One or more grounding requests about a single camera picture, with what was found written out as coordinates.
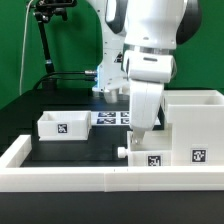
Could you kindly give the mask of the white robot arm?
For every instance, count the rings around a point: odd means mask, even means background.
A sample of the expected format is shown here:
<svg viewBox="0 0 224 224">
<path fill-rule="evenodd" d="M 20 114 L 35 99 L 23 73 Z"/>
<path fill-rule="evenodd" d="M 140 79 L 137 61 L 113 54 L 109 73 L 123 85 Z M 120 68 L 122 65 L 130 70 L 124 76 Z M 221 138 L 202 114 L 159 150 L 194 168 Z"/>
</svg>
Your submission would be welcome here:
<svg viewBox="0 0 224 224">
<path fill-rule="evenodd" d="M 129 96 L 132 142 L 153 129 L 164 85 L 176 75 L 176 47 L 202 21 L 200 0 L 86 0 L 98 14 L 103 57 L 95 92 L 114 103 Z"/>
</svg>

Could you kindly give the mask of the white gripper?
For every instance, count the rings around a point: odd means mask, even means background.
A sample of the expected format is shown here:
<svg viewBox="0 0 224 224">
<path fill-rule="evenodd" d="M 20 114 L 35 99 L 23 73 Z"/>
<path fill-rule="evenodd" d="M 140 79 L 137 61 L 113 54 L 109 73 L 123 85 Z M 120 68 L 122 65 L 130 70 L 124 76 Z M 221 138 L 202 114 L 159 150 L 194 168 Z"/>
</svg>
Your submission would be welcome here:
<svg viewBox="0 0 224 224">
<path fill-rule="evenodd" d="M 163 84 L 130 81 L 129 124 L 133 144 L 140 145 L 145 132 L 153 129 L 163 91 Z"/>
</svg>

